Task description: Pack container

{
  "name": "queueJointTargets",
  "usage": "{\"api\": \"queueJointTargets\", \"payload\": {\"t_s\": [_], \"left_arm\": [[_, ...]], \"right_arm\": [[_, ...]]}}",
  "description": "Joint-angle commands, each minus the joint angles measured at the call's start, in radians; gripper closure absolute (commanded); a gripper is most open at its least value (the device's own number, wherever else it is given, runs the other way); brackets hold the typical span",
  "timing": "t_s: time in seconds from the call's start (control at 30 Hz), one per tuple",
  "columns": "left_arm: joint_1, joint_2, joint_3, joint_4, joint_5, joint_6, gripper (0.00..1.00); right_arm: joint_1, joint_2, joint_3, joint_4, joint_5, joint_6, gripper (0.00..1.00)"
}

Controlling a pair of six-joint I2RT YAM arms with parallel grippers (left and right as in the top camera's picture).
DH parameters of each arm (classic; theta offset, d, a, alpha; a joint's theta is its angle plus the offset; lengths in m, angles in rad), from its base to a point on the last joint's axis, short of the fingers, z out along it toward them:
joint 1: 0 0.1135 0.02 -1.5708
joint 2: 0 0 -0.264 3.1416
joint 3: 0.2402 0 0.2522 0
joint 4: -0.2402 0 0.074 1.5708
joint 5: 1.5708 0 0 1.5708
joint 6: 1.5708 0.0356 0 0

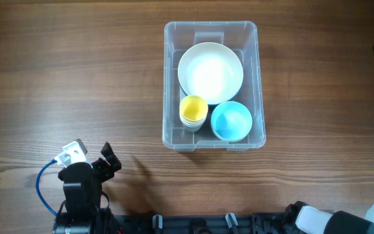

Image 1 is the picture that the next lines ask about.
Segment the cream cup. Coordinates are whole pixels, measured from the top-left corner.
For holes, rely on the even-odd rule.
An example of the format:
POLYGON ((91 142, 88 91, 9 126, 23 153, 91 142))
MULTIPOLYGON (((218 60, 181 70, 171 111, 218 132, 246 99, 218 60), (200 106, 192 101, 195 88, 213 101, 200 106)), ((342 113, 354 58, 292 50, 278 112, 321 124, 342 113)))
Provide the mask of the cream cup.
POLYGON ((204 124, 204 122, 194 122, 194 123, 190 123, 190 122, 184 122, 182 121, 182 124, 183 125, 189 125, 189 126, 196 126, 196 125, 200 125, 202 126, 204 124))

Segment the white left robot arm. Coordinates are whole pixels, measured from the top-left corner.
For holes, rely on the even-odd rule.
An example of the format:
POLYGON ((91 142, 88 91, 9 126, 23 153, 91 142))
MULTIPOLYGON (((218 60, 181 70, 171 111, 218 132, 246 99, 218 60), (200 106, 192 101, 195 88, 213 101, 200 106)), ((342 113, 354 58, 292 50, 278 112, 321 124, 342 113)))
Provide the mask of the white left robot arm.
POLYGON ((121 224, 114 218, 109 207, 101 207, 101 197, 106 197, 102 183, 112 179, 121 170, 121 162, 110 144, 102 147, 102 158, 89 162, 87 149, 77 139, 62 148, 55 157, 57 164, 64 165, 58 173, 63 182, 65 200, 56 213, 53 234, 122 234, 121 224))

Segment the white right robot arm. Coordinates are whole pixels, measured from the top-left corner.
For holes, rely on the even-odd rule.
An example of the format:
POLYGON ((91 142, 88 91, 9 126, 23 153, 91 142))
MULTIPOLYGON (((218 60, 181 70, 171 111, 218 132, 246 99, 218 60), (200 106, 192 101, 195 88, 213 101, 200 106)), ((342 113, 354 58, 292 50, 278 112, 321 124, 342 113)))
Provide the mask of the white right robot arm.
POLYGON ((345 211, 328 213, 305 203, 296 202, 286 208, 282 227, 308 234, 374 234, 374 204, 364 218, 345 211))

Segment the grey cup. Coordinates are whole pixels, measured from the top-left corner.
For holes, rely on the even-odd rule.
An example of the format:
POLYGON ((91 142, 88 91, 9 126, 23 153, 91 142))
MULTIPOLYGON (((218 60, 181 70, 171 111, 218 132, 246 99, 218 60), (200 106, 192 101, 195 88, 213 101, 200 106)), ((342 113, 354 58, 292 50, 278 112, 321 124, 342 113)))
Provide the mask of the grey cup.
POLYGON ((193 133, 193 132, 198 131, 201 128, 201 126, 200 125, 196 125, 196 126, 183 125, 183 128, 185 128, 185 130, 193 133))

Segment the pink cup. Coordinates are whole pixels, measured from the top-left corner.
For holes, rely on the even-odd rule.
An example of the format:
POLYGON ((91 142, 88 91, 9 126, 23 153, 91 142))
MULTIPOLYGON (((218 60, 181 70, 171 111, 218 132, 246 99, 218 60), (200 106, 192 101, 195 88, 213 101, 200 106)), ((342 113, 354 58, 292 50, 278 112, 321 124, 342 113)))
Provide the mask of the pink cup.
POLYGON ((186 125, 202 125, 205 122, 206 118, 202 118, 201 120, 188 120, 181 116, 181 122, 186 125))

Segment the light blue bowl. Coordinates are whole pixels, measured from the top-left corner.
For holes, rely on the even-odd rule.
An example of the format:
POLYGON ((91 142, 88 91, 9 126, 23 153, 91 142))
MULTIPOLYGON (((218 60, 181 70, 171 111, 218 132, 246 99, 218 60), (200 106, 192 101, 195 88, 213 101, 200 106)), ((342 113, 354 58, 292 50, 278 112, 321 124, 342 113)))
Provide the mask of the light blue bowl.
POLYGON ((245 105, 236 101, 226 101, 212 111, 210 126, 220 140, 238 142, 251 131, 253 118, 245 105))

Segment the large cream bowl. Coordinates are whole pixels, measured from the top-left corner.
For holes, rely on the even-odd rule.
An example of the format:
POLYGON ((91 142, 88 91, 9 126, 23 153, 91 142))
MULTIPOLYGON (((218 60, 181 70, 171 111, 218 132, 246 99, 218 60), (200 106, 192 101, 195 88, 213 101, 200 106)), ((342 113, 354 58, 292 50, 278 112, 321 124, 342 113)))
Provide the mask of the large cream bowl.
POLYGON ((237 95, 243 85, 244 71, 233 50, 215 42, 203 42, 183 54, 178 78, 187 96, 199 96, 208 105, 218 105, 237 95))

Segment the clear plastic storage bin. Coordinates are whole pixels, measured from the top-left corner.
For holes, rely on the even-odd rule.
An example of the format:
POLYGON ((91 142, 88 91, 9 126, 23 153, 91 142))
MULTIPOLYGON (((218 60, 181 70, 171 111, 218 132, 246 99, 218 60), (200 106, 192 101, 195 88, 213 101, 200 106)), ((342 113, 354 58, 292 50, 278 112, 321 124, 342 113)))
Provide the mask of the clear plastic storage bin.
POLYGON ((246 151, 261 148, 266 143, 258 29, 252 21, 171 21, 166 24, 162 141, 167 148, 175 151, 246 151), (243 65, 243 85, 233 100, 249 109, 253 117, 253 126, 241 141, 220 140, 213 133, 209 119, 194 133, 182 126, 179 103, 186 94, 179 84, 177 68, 183 54, 192 46, 203 42, 227 46, 233 50, 243 65))

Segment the yellow cup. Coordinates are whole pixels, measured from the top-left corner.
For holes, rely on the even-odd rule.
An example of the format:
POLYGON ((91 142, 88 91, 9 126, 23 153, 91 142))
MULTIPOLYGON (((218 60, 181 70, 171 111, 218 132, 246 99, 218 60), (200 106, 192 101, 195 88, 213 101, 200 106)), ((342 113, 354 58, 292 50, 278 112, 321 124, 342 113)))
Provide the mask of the yellow cup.
POLYGON ((187 122, 200 122, 207 117, 208 104, 200 96, 184 97, 179 105, 181 118, 187 122))

